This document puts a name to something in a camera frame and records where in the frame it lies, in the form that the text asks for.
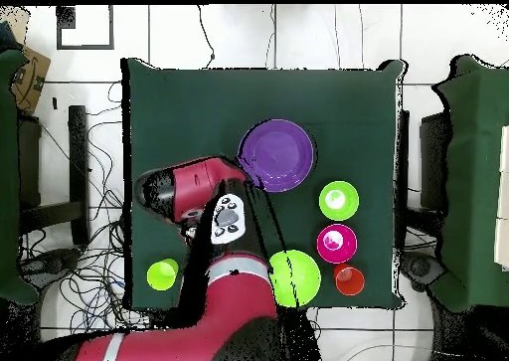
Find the cable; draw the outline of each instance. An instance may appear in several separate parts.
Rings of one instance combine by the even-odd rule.
[[[86,112],[86,115],[101,115],[102,113],[104,112],[108,112],[108,111],[111,111],[111,110],[115,110],[115,109],[119,109],[122,105],[119,105],[119,106],[114,106],[113,108],[107,108],[107,109],[103,109],[102,111],[99,111],[97,113],[90,113],[90,112]]]
[[[426,236],[426,234],[417,234],[417,233],[414,233],[413,231],[411,231],[409,228],[407,228],[407,233],[410,233],[412,234],[413,236],[417,237],[419,240],[421,240],[424,244],[428,245],[428,244],[435,244],[436,243],[436,239],[432,240],[432,241],[426,241],[423,237]]]
[[[404,250],[405,250],[406,252],[409,252],[409,251],[412,251],[412,250],[427,249],[427,248],[430,248],[430,249],[436,249],[436,246],[435,246],[435,245],[432,245],[432,244],[423,244],[423,245],[415,245],[415,246],[405,246],[405,247],[404,247]]]
[[[71,165],[73,165],[81,174],[83,177],[86,178],[86,180],[93,186],[93,188],[100,194],[102,195],[102,193],[100,192],[100,190],[97,188],[97,186],[92,183],[90,181],[90,179],[86,176],[86,174],[84,174],[78,167],[77,165],[71,160],[71,158],[69,157],[69,155],[66,153],[66,151],[62,148],[62,146],[59,144],[59,142],[57,141],[57,139],[53,136],[53,134],[50,132],[50,130],[48,130],[48,128],[46,127],[46,125],[44,125],[39,119],[36,119],[37,122],[39,122],[39,124],[45,129],[45,131],[48,133],[48,135],[52,138],[52,140],[55,142],[55,144],[57,145],[57,147],[61,150],[62,153],[64,153],[64,156],[66,156],[66,158],[68,158],[69,162]]]
[[[411,189],[410,187],[407,187],[407,190],[412,191],[412,192],[414,192],[414,193],[420,193],[420,192],[421,192],[421,190]]]
[[[39,230],[39,231],[41,231],[41,233],[43,233],[43,237],[40,240],[38,240],[37,242],[35,242],[32,245],[32,247],[30,248],[30,257],[31,258],[35,257],[34,256],[34,248],[35,248],[35,246],[37,246],[39,243],[41,243],[46,238],[46,231],[44,231],[44,230]]]
[[[338,69],[341,70],[341,57],[339,54],[339,40],[338,40],[338,25],[337,25],[337,13],[336,13],[336,4],[334,4],[334,31],[336,32],[336,46],[337,46],[337,56],[338,56]]]
[[[320,339],[320,336],[322,336],[322,328],[320,327],[320,325],[318,324],[318,322],[316,322],[315,320],[309,320],[309,322],[313,325],[313,330],[318,330],[318,336],[316,336],[316,340]]]
[[[362,68],[364,69],[364,22],[362,20],[362,10],[360,4],[359,4],[359,15],[361,16],[361,60]]]
[[[110,87],[108,91],[108,100],[113,101],[109,93],[111,91]],[[92,183],[89,179],[88,182],[92,184],[95,190],[101,195],[101,200],[99,206],[97,207],[97,212],[92,219],[95,219],[98,215],[99,208],[102,207],[105,202],[111,203],[116,208],[121,208],[123,203],[116,196],[116,194],[107,187],[107,180],[111,174],[113,168],[113,160],[109,154],[98,147],[90,140],[91,131],[105,124],[115,124],[120,123],[121,121],[104,121],[98,123],[91,127],[87,132],[87,140],[88,143],[94,147],[96,150],[102,152],[109,160],[109,168],[106,173],[104,166],[100,162],[100,160],[92,153],[88,152],[92,157],[94,157],[101,170],[102,170],[102,182],[99,188],[97,185]],[[59,149],[66,155],[66,157],[70,160],[69,156],[63,150],[62,146],[58,143],[58,141],[53,137],[51,132],[44,127],[48,132],[50,137],[57,144]],[[109,216],[110,207],[106,206],[106,213],[108,217],[108,223],[100,227],[95,231],[95,233],[90,237],[88,246],[84,250],[84,255],[80,257],[80,263],[85,261],[88,262],[88,265],[85,267],[80,267],[75,271],[71,271],[71,273],[66,276],[60,282],[60,293],[63,299],[72,305],[76,311],[73,314],[69,329],[70,333],[76,333],[77,331],[85,331],[88,332],[91,329],[102,328],[102,329],[114,329],[117,327],[129,327],[143,325],[144,319],[143,317],[132,317],[131,312],[124,310],[122,308],[121,297],[122,295],[117,293],[114,287],[124,289],[125,284],[123,283],[123,277],[113,272],[111,268],[118,261],[118,259],[123,259],[123,245],[124,240],[121,235],[120,230],[120,221],[111,221]],[[95,241],[100,235],[102,235],[105,231],[108,232],[108,247],[106,249],[91,249],[89,245]],[[36,242],[31,249],[28,250],[28,253],[31,253],[34,250],[34,247],[40,242]],[[92,283],[92,287],[87,290],[82,290],[81,283],[88,282],[88,286]],[[69,291],[76,294],[78,296],[78,302],[72,302],[66,296],[64,292],[65,285],[68,286]],[[86,297],[91,295],[91,299],[87,300]],[[75,321],[77,316],[82,316],[82,323],[75,326]]]
[[[258,176],[257,178],[258,178],[259,183],[262,185],[261,177]],[[270,197],[268,196],[268,193],[265,191],[264,188],[262,188],[262,192],[265,195],[265,200],[266,200],[266,202],[268,204],[268,210],[270,211],[270,215],[272,216],[272,220],[274,221],[275,228],[276,228],[276,231],[277,231],[277,235],[279,237],[279,242],[281,243],[281,247],[282,247],[283,251],[286,253],[286,243],[284,242],[284,238],[282,236],[282,231],[281,231],[281,226],[279,224],[279,220],[275,216],[275,209],[274,209],[274,207],[272,205],[272,202],[270,201]],[[300,303],[298,301],[297,289],[295,287],[295,283],[292,280],[292,277],[293,277],[293,267],[291,265],[291,261],[290,261],[289,256],[286,256],[286,263],[288,264],[288,268],[290,269],[290,284],[291,284],[291,288],[292,288],[292,292],[293,292],[293,297],[295,298],[295,307],[298,308],[300,306]]]
[[[268,45],[266,46],[265,68],[266,68],[266,64],[268,63],[268,50],[270,49],[270,42],[272,41],[272,38],[274,37],[274,34],[275,34],[275,22],[274,22],[274,18],[273,18],[274,6],[275,6],[275,4],[272,4],[272,6],[270,8],[270,19],[272,19],[273,32],[270,35],[270,38],[268,38]]]
[[[101,115],[102,113],[104,112],[108,112],[108,111],[111,111],[111,110],[115,110],[115,109],[119,109],[121,106],[122,106],[122,101],[121,100],[113,100],[111,99],[111,97],[109,97],[109,94],[111,93],[111,90],[113,89],[113,87],[115,85],[118,85],[119,83],[121,83],[121,81],[118,81],[118,82],[115,82],[115,83],[112,83],[111,86],[109,87],[108,91],[107,91],[107,100],[109,100],[110,102],[114,102],[114,103],[120,103],[119,106],[115,106],[113,108],[107,108],[107,109],[103,109],[102,111],[98,112],[98,113],[90,113],[90,112],[86,112],[86,115]]]
[[[352,356],[351,356],[350,358],[348,358],[348,360],[346,360],[346,361],[351,361],[351,360],[353,360],[355,357],[357,357],[358,355],[362,354],[363,352],[369,351],[370,349],[374,349],[374,348],[385,348],[385,347],[397,347],[397,348],[421,349],[421,350],[424,350],[424,351],[434,352],[434,353],[436,353],[436,354],[446,355],[446,356],[450,356],[450,357],[466,357],[466,358],[468,358],[467,356],[465,356],[465,355],[463,355],[463,354],[450,354],[450,353],[447,353],[447,352],[437,351],[437,350],[434,350],[434,349],[432,349],[432,348],[417,347],[417,346],[414,346],[414,345],[380,344],[380,345],[374,345],[374,346],[372,346],[372,347],[364,348],[364,349],[360,350],[359,352],[355,353],[354,355],[352,355]]]
[[[203,21],[202,21],[202,7],[200,7],[199,4],[197,4],[197,7],[198,7],[198,11],[200,12],[200,26],[202,27],[202,31],[203,31],[203,34],[205,35],[205,39],[207,41],[207,44],[209,45],[209,48],[211,49],[212,51],[212,54],[211,54],[211,59],[209,61],[209,63],[205,66],[205,68],[207,69],[209,67],[209,65],[211,64],[212,60],[216,57],[216,55],[214,54],[214,48],[212,48],[212,45],[211,43],[209,42],[209,37],[207,36],[207,32],[205,32],[205,27],[203,26]]]

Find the dark green tablecloth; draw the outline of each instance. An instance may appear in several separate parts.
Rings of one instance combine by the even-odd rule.
[[[27,63],[21,51],[0,53],[0,298],[31,304],[39,295],[16,270],[19,256],[20,171],[16,100],[11,83]]]
[[[132,186],[152,168],[200,156],[234,158],[254,124],[268,118],[293,121],[315,140],[317,164],[300,186],[273,194],[271,200],[287,247],[310,254],[322,272],[311,305],[400,306],[392,293],[392,247],[396,93],[403,71],[400,61],[363,72],[170,71],[127,60],[123,85],[130,86],[130,119],[124,115],[124,120],[131,127],[132,183],[126,185]],[[334,180],[351,182],[360,195],[357,214],[345,222],[359,242],[351,264],[366,277],[364,291],[354,297],[337,291],[334,266],[315,248],[319,231],[332,223],[321,214],[318,196]],[[281,250],[273,229],[266,219],[263,234],[270,255]],[[165,258],[175,259],[182,270],[187,249],[176,227],[154,220],[133,204],[131,249],[133,308],[174,305],[179,284],[155,291],[146,272]]]

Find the red cup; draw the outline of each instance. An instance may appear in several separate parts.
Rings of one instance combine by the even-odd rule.
[[[358,269],[341,264],[334,269],[336,288],[343,295],[357,295],[364,288],[364,276]]]
[[[355,255],[357,238],[347,226],[332,224],[325,227],[318,235],[316,250],[325,262],[342,264]]]

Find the black cable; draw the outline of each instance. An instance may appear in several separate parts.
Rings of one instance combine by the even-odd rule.
[[[359,15],[361,16],[361,60],[362,68],[364,69],[364,22],[362,20],[362,10],[360,4],[359,4]]]
[[[39,243],[41,243],[46,238],[46,231],[44,231],[44,230],[38,230],[38,231],[41,231],[41,233],[43,233],[43,237],[40,240],[38,240],[37,242],[35,242],[32,245],[32,247],[30,248],[29,255],[30,255],[31,258],[35,257],[34,256],[34,248],[35,248],[35,246],[37,246]]]
[[[114,106],[112,108],[106,108],[106,109],[103,109],[102,111],[99,111],[99,112],[96,112],[96,113],[86,112],[85,114],[86,115],[91,115],[91,116],[101,115],[102,113],[105,113],[105,112],[108,112],[108,111],[111,111],[111,110],[119,109],[121,106],[122,105],[120,104],[119,106]]]
[[[416,345],[401,345],[401,344],[379,344],[379,345],[373,345],[371,347],[367,347],[367,348],[364,348],[362,350],[360,350],[359,352],[356,352],[354,355],[352,355],[351,357],[349,357],[346,361],[352,361],[355,357],[357,357],[358,355],[362,354],[363,352],[365,351],[369,351],[371,349],[374,349],[374,348],[390,348],[390,347],[397,347],[397,348],[410,348],[410,349],[413,349],[413,350],[417,350],[417,349],[420,349],[420,350],[424,350],[424,351],[428,351],[430,353],[435,353],[435,354],[439,354],[439,355],[444,355],[444,356],[448,356],[448,357],[464,357],[464,358],[468,358],[468,359],[483,359],[483,357],[477,357],[476,355],[464,355],[464,354],[451,354],[451,353],[448,353],[448,352],[442,352],[442,351],[437,351],[435,349],[432,349],[432,348],[425,348],[425,347],[418,347]]]
[[[415,245],[403,247],[404,250],[417,250],[417,249],[426,249],[426,248],[434,248],[435,249],[435,242],[425,243],[425,244],[415,244]]]
[[[119,123],[119,122],[121,122],[121,121],[104,121],[104,122],[98,123],[98,124],[94,125],[93,127],[91,127],[87,133],[87,139],[88,139],[88,142],[90,143],[90,145],[93,146],[95,149],[104,153],[104,155],[108,158],[108,160],[110,162],[108,171],[106,173],[104,166],[102,165],[100,160],[92,152],[89,151],[89,154],[97,160],[97,162],[102,170],[102,183],[101,183],[102,192],[99,190],[99,188],[94,183],[91,183],[91,181],[88,180],[93,185],[95,190],[97,190],[97,192],[99,194],[101,194],[101,196],[102,196],[98,208],[100,208],[103,204],[105,204],[106,201],[111,203],[115,207],[122,207],[123,203],[116,196],[116,194],[113,191],[111,191],[110,189],[108,189],[106,186],[107,180],[108,180],[108,178],[111,174],[112,168],[113,168],[113,160],[107,152],[105,152],[103,149],[101,149],[100,147],[98,147],[97,145],[95,145],[93,142],[90,141],[90,132],[95,127],[97,127],[99,125]],[[60,146],[60,144],[57,142],[57,140],[53,137],[53,135],[50,133],[50,131],[46,127],[44,127],[44,128],[48,132],[48,134],[52,137],[52,139],[55,141],[55,143],[60,148],[60,150],[69,159],[69,156],[63,150],[63,148]],[[93,219],[95,219],[98,215],[98,208],[97,208],[97,212]],[[114,264],[114,262],[117,261],[118,259],[120,259],[123,255],[123,237],[120,235],[120,232],[118,230],[120,228],[120,221],[111,221],[111,219],[109,217],[109,209],[110,208],[106,207],[108,223],[106,225],[100,227],[99,229],[97,229],[95,231],[95,233],[90,237],[88,246],[85,248],[84,255],[86,255],[87,253],[91,253],[92,251],[95,251],[95,249],[90,249],[89,245],[99,235],[101,235],[105,230],[108,230],[108,242],[109,242],[108,248],[105,250],[100,250],[100,251],[98,251],[98,253],[96,253],[92,256],[81,256],[80,262],[84,262],[84,261],[90,260],[90,259],[92,259],[92,262],[89,263],[86,267],[79,268],[76,271],[71,271],[70,275],[65,277],[64,279],[62,279],[60,282],[60,293],[61,293],[63,299],[76,309],[75,313],[72,316],[72,320],[70,322],[70,333],[75,333],[77,331],[77,329],[84,330],[84,331],[90,331],[91,329],[96,327],[96,323],[98,320],[102,321],[102,326],[103,326],[103,328],[106,328],[106,329],[108,329],[108,328],[113,329],[117,326],[132,327],[134,324],[136,324],[136,322],[133,320],[125,320],[123,318],[122,314],[123,314],[124,310],[122,308],[121,299],[119,298],[119,296],[116,294],[116,292],[112,288],[114,285],[119,284],[119,283],[121,284],[121,287],[124,287],[123,278],[110,270],[110,268]],[[108,262],[110,261],[111,256],[114,256],[114,258],[113,258],[112,262],[110,262],[108,265]],[[100,259],[103,259],[103,265],[96,265],[96,263]],[[82,290],[80,287],[80,281],[96,283],[96,285],[88,290]],[[66,295],[64,294],[64,291],[63,291],[63,286],[65,283],[68,284],[70,291],[75,293],[79,297],[80,302],[84,306],[79,306],[76,303],[70,301],[66,297]],[[84,295],[90,294],[91,292],[93,292],[93,297],[90,302],[87,302],[84,298]],[[82,314],[84,320],[82,323],[80,323],[78,325],[78,327],[73,329],[74,320],[76,319],[76,316],[80,313]],[[114,319],[115,319],[115,323],[113,323],[113,324],[111,324],[109,322],[109,316],[111,314],[113,314]]]
[[[275,22],[274,22],[274,18],[273,18],[274,6],[275,6],[275,4],[272,4],[272,6],[270,8],[270,19],[272,19],[273,32],[270,35],[270,38],[268,38],[268,45],[266,46],[265,68],[266,68],[266,64],[268,63],[268,50],[270,49],[270,42],[272,42],[272,38],[274,37],[274,34],[275,34]]]
[[[107,100],[109,100],[110,102],[113,102],[113,103],[121,103],[121,100],[113,100],[113,99],[111,99],[111,97],[109,97],[109,94],[111,93],[111,90],[113,89],[113,87],[114,87],[115,85],[120,84],[120,83],[122,83],[122,81],[115,82],[115,83],[111,84],[111,86],[109,87],[109,89],[108,89],[108,91],[107,91]]]
[[[281,243],[283,251],[286,253],[286,243],[282,235],[279,220],[275,215],[274,207],[270,201],[268,193],[263,188],[261,178],[257,178],[260,189],[265,196],[270,215],[274,221],[279,242]],[[286,262],[290,270],[290,284],[292,286],[293,297],[295,299],[295,307],[277,307],[279,335],[281,340],[285,341],[283,342],[283,346],[289,356],[289,361],[321,361],[320,350],[318,348],[318,338],[314,332],[314,329],[316,328],[313,329],[312,321],[307,318],[306,311],[301,311],[299,309],[300,303],[297,297],[295,284],[292,281],[293,267],[289,256],[286,256]]]
[[[336,13],[336,4],[334,4],[334,31],[336,32],[336,47],[338,56],[338,69],[341,69],[341,56],[339,54],[339,40],[338,40],[338,17]]]
[[[436,239],[432,240],[432,241],[427,241],[423,238],[423,236],[425,236],[425,234],[422,234],[422,235],[419,235],[417,233],[414,233],[413,231],[411,231],[409,228],[407,228],[407,232],[412,234],[413,236],[417,237],[419,240],[421,240],[423,243],[425,244],[435,244],[436,243]]]
[[[414,193],[420,193],[420,192],[421,192],[421,190],[411,189],[410,187],[407,187],[407,190],[412,191],[412,192],[414,192]]]
[[[309,320],[309,322],[313,325],[313,330],[319,331],[318,336],[316,337],[316,340],[320,339],[320,336],[322,336],[322,328],[320,327],[320,325],[318,324],[318,322],[316,320]]]
[[[39,119],[37,119],[37,122],[39,122],[39,124],[45,129],[45,131],[48,133],[48,135],[52,138],[52,140],[55,142],[55,144],[57,145],[57,147],[61,150],[62,153],[64,153],[64,156],[66,156],[66,158],[69,160],[70,164],[73,165],[81,174],[83,177],[86,178],[86,180],[93,186],[93,188],[100,194],[102,195],[102,193],[100,192],[100,190],[98,189],[98,187],[86,176],[86,174],[81,171],[77,165],[71,160],[71,158],[69,157],[69,155],[66,153],[66,151],[62,148],[62,146],[59,144],[59,142],[57,141],[57,139],[53,136],[53,134],[50,132],[50,130],[48,130],[48,128],[46,127],[46,125],[44,125],[41,121],[39,121]]]
[[[212,48],[212,45],[211,43],[209,42],[209,37],[207,36],[207,32],[205,32],[205,27],[203,26],[203,21],[202,21],[202,7],[200,7],[199,4],[197,4],[197,7],[198,7],[198,11],[200,12],[200,26],[202,27],[202,31],[203,31],[203,34],[205,35],[205,39],[207,41],[207,44],[209,45],[209,48],[211,49],[212,53],[211,53],[211,59],[209,61],[209,63],[205,66],[205,68],[207,69],[209,67],[209,65],[211,64],[212,60],[216,57],[216,55],[214,54],[214,48]]]

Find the table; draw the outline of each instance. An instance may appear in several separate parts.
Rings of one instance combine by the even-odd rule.
[[[308,306],[400,307],[393,294],[393,172],[395,95],[404,71],[401,61],[378,71],[157,70],[137,60],[121,62],[124,105],[125,200],[143,172],[201,156],[237,155],[246,131],[268,118],[303,127],[317,147],[317,162],[297,188],[270,196],[289,250],[310,254],[322,273],[318,294]],[[351,265],[363,271],[366,286],[354,297],[341,295],[334,265],[316,252],[316,238],[332,221],[318,209],[318,196],[334,180],[352,183],[360,195],[358,212],[345,225],[358,237]],[[127,304],[133,309],[169,308],[179,285],[155,291],[146,280],[153,263],[172,258],[184,265],[187,247],[176,227],[157,221],[136,203],[126,254]],[[281,250],[274,224],[262,222],[269,254]]]

